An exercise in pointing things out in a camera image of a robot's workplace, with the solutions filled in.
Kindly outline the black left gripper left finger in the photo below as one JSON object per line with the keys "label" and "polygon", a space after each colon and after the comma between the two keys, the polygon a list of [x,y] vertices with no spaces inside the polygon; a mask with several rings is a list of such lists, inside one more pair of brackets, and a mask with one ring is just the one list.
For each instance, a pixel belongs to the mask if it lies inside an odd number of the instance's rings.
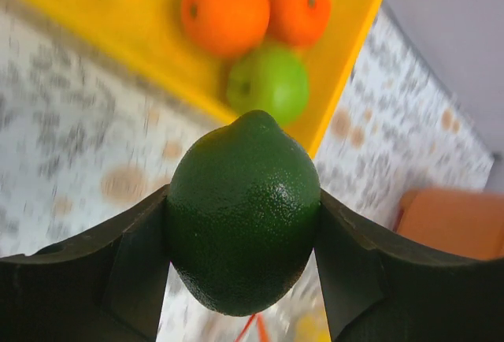
{"label": "black left gripper left finger", "polygon": [[24,258],[24,340],[156,339],[169,272],[167,190]]}

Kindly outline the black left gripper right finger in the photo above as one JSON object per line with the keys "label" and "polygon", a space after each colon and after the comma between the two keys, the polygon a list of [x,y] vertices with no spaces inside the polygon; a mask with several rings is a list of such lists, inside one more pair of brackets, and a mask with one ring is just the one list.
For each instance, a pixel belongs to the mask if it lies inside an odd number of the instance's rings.
{"label": "black left gripper right finger", "polygon": [[408,240],[321,196],[314,251],[334,341],[500,341],[503,261]]}

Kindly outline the clear zip top bag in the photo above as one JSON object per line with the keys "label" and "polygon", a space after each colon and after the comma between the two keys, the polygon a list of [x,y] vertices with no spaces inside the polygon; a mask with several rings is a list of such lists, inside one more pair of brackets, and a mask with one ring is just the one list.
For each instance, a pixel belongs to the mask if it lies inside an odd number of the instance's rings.
{"label": "clear zip top bag", "polygon": [[325,313],[315,255],[295,286],[254,316],[232,317],[202,306],[170,267],[157,331],[158,341],[294,341],[295,324],[305,314]]}

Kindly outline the dark green fake avocado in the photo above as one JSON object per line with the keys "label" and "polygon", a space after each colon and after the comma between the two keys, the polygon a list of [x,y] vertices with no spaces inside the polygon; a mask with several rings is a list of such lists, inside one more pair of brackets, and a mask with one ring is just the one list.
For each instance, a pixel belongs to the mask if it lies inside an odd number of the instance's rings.
{"label": "dark green fake avocado", "polygon": [[260,110],[197,140],[172,176],[166,234],[173,266],[210,310],[247,316],[302,275],[321,204],[304,149]]}

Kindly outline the light green fake apple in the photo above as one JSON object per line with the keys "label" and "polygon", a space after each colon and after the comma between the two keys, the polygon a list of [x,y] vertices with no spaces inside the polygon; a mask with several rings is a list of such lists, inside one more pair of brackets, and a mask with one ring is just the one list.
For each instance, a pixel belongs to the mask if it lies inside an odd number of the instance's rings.
{"label": "light green fake apple", "polygon": [[264,110],[281,126],[295,121],[309,99],[309,77],[300,58],[281,45],[264,45],[232,64],[226,98],[237,114]]}

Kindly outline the orange fake tangerine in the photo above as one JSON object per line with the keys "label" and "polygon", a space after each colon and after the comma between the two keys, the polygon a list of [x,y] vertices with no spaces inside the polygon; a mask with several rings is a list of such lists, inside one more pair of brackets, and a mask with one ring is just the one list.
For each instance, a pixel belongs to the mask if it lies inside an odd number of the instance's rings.
{"label": "orange fake tangerine", "polygon": [[331,0],[270,0],[269,33],[290,46],[312,46],[324,34],[331,9]]}
{"label": "orange fake tangerine", "polygon": [[186,35],[211,54],[234,58],[259,46],[269,26],[269,0],[182,0]]}

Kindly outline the yellow fake lemon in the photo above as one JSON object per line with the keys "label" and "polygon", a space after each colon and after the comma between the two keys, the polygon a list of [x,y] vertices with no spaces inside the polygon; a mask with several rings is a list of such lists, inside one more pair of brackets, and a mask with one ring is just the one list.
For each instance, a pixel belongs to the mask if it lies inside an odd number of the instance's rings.
{"label": "yellow fake lemon", "polygon": [[331,342],[325,313],[305,314],[295,324],[294,342]]}

